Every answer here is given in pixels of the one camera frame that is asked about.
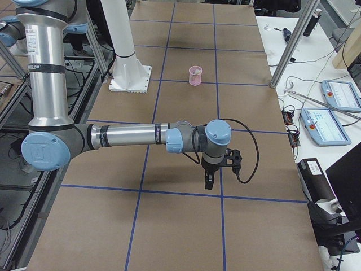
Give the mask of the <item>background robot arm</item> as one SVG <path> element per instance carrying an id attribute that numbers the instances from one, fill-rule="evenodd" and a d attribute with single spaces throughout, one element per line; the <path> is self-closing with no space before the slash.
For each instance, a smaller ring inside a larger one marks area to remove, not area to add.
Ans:
<path id="1" fill-rule="evenodd" d="M 16 47 L 27 54 L 27 39 L 25 27 L 15 15 L 1 18 L 1 42 L 6 47 Z"/>

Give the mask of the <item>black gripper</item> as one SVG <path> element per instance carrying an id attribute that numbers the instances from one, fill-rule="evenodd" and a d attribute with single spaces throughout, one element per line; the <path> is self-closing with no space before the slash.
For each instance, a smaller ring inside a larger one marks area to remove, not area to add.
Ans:
<path id="1" fill-rule="evenodd" d="M 221 168 L 226 167 L 227 162 L 225 160 L 217 164 L 212 164 L 204 159 L 201 159 L 201 166 L 205 170 L 205 184 L 204 188 L 206 190 L 212 190 L 214 186 L 215 173 Z"/>

